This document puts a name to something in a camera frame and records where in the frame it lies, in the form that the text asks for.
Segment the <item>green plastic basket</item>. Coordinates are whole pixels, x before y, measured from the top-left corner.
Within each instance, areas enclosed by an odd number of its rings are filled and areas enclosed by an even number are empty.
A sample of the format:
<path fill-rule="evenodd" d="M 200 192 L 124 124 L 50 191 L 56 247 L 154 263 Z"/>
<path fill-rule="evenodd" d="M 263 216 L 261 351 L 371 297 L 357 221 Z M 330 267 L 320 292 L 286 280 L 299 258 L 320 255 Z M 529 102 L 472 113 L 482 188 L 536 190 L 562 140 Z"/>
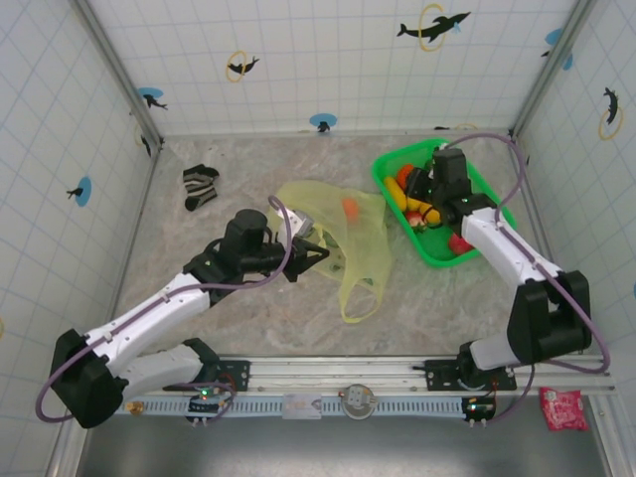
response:
<path fill-rule="evenodd" d="M 452 267 L 463 263 L 479 255 L 477 249 L 473 249 L 462 255 L 455 255 L 448 248 L 448 240 L 452 234 L 460 236 L 461 225 L 444 225 L 438 229 L 429 229 L 421 234 L 415 234 L 409 227 L 404 214 L 396 206 L 388 190 L 384 185 L 387 176 L 396 178 L 396 173 L 405 164 L 414 167 L 424 167 L 432 159 L 434 151 L 439 149 L 450 149 L 448 141 L 441 137 L 425 139 L 421 142 L 406 146 L 402 149 L 387 153 L 378 158 L 371 169 L 372 177 L 380 188 L 381 194 L 399 225 L 405 231 L 408 240 L 414 246 L 420 258 L 432 267 Z M 472 189 L 476 193 L 484 193 L 496 204 L 496 208 L 501 205 L 501 199 L 494 192 L 488 182 L 477 171 L 475 166 L 466 158 L 468 163 L 468 177 L 472 183 Z"/>

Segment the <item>yellow plastic bag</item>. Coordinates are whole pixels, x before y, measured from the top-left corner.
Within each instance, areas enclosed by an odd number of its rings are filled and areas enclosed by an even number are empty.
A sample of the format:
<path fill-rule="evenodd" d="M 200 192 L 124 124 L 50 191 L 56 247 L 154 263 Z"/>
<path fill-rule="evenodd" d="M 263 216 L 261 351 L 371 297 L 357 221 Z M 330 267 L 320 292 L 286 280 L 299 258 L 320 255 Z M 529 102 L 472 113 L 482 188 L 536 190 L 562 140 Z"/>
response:
<path fill-rule="evenodd" d="M 340 283 L 341 317 L 357 324 L 382 304 L 393 257 L 386 225 L 386 200 L 379 194 L 301 180 L 287 182 L 276 197 L 291 210 L 302 211 L 314 221 L 306 239 L 329 250 L 329 256 L 311 269 Z M 360 213 L 349 223 L 342 199 L 358 202 Z"/>

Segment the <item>black white striped sock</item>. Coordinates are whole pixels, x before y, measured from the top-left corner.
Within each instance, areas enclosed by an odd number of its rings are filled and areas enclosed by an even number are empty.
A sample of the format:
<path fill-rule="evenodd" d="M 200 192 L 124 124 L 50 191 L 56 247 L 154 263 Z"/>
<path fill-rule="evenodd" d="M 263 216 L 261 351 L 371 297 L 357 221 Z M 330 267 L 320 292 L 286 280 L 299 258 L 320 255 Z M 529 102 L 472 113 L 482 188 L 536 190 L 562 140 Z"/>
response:
<path fill-rule="evenodd" d="M 198 164 L 183 171 L 183 183 L 187 192 L 185 208 L 189 212 L 194 212 L 208 202 L 213 200 L 218 194 L 215 181 L 220 177 L 217 169 Z"/>

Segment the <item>small white card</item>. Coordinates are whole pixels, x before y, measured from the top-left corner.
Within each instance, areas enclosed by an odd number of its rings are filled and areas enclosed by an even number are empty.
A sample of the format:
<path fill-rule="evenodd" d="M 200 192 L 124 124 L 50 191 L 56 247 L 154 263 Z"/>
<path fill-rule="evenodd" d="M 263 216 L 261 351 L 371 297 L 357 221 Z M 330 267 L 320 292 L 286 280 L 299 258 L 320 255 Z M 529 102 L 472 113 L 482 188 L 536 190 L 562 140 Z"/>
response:
<path fill-rule="evenodd" d="M 322 396 L 319 394 L 286 394 L 282 398 L 282 418 L 317 420 L 322 418 Z"/>

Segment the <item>round grey device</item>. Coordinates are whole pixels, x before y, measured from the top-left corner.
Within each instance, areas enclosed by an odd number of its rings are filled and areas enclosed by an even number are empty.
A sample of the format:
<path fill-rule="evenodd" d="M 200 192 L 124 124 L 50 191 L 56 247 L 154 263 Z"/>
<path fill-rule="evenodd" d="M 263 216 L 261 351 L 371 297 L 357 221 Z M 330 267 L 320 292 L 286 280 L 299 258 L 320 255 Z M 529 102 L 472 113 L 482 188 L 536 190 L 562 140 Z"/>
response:
<path fill-rule="evenodd" d="M 353 420 L 365 420 L 373 415 L 377 400 L 373 392 L 360 384 L 350 385 L 339 392 L 344 414 Z"/>

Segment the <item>left controller board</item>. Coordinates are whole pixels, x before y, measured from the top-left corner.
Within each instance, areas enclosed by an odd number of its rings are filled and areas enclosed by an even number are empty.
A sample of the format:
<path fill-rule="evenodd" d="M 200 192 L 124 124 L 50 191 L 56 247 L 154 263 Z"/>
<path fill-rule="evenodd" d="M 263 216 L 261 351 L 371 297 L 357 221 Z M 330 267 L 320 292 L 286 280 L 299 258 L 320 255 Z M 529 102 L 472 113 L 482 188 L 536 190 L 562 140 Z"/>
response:
<path fill-rule="evenodd" d="M 233 386 L 225 383 L 199 386 L 197 392 L 189 399 L 186 415 L 193 427 L 199 424 L 207 426 L 210 422 L 219 420 L 232 408 L 236 397 Z"/>

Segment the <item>controller board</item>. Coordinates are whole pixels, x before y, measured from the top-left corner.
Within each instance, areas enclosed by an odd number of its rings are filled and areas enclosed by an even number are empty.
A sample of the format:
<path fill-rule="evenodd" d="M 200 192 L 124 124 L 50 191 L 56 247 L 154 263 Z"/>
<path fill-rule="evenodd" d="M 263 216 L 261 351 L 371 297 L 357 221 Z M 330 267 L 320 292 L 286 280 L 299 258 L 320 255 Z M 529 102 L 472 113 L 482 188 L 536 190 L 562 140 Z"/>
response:
<path fill-rule="evenodd" d="M 199 386 L 197 392 L 189 399 L 186 415 L 193 427 L 199 424 L 207 426 L 210 422 L 219 420 L 232 408 L 236 397 L 233 386 L 225 383 Z"/>
<path fill-rule="evenodd" d="M 472 428 L 476 424 L 486 426 L 497 411 L 496 398 L 493 395 L 481 397 L 464 397 L 461 400 L 464 420 Z"/>

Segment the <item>blue circle dolphin sticker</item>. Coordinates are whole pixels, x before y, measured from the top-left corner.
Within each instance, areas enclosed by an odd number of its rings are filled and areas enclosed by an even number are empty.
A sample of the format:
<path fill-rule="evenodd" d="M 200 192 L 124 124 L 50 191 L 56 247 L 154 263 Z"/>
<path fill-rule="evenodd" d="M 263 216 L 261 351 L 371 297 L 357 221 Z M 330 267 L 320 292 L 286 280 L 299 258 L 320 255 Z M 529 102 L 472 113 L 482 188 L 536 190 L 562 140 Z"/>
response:
<path fill-rule="evenodd" d="M 547 58 L 550 55 L 552 48 L 557 44 L 560 36 L 561 36 L 561 29 L 555 29 L 546 35 L 545 42 L 550 48 L 542 54 L 542 58 Z M 568 51 L 568 54 L 564 62 L 562 63 L 562 69 L 564 71 L 568 71 L 572 67 L 572 64 L 573 64 L 573 54 L 572 54 L 572 51 Z"/>

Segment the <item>right controller board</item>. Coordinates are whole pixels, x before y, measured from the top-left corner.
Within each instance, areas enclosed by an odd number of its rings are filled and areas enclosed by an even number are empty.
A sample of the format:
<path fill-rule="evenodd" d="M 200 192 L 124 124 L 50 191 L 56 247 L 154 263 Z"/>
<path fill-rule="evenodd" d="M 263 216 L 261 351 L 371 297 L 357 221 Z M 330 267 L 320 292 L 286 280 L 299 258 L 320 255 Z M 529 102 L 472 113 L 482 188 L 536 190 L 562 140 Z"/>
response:
<path fill-rule="evenodd" d="M 486 426 L 497 411 L 496 398 L 493 395 L 481 397 L 464 397 L 461 400 L 464 420 L 472 428 L 476 424 Z"/>

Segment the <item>red snack packet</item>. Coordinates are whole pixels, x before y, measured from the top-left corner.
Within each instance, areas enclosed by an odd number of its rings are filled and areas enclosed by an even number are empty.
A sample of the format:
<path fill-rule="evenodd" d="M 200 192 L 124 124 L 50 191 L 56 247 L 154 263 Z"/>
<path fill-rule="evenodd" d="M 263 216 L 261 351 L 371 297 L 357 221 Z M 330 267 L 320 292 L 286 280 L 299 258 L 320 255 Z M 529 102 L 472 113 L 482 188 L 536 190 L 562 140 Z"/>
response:
<path fill-rule="evenodd" d="M 540 388 L 540 405 L 550 431 L 588 430 L 581 391 Z"/>

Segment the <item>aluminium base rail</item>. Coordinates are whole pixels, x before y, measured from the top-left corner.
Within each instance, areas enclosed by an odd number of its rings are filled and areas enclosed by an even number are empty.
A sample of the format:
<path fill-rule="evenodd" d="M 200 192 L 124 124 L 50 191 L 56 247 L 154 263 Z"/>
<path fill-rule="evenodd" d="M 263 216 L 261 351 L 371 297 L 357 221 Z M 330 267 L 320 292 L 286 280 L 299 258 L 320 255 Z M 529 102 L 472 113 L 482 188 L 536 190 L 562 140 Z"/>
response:
<path fill-rule="evenodd" d="M 481 396 L 487 392 L 431 392 L 423 370 L 426 360 L 442 356 L 241 356 L 222 360 L 251 362 L 246 395 L 274 396 L 291 393 L 321 393 L 333 396 L 350 385 L 360 384 L 380 396 Z M 515 391 L 498 391 L 498 397 L 516 397 L 524 389 L 535 395 L 540 388 L 581 391 L 585 396 L 613 395 L 617 385 L 612 375 L 584 374 L 551 364 L 507 369 L 516 378 Z"/>

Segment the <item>aluminium corner post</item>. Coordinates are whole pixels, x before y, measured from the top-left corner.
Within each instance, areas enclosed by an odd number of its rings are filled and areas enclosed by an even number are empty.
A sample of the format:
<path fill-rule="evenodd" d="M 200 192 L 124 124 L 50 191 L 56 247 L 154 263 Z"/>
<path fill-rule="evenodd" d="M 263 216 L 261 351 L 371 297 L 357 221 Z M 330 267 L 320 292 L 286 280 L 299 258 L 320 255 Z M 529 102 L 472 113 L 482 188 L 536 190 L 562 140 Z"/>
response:
<path fill-rule="evenodd" d="M 158 153 L 163 146 L 163 137 L 152 119 L 145 101 L 130 78 L 123 61 L 100 24 L 89 0 L 70 0 L 70 4 L 108 71 L 113 76 L 119 91 L 123 94 L 131 115 L 140 127 L 141 135 L 148 142 L 151 151 Z"/>
<path fill-rule="evenodd" d="M 518 142 L 523 131 L 529 125 L 553 81 L 562 70 L 562 65 L 565 63 L 568 55 L 572 53 L 573 46 L 598 1 L 599 0 L 575 1 L 569 17 L 561 28 L 559 38 L 556 43 L 552 45 L 551 52 L 515 119 L 511 129 L 513 132 L 513 141 Z"/>

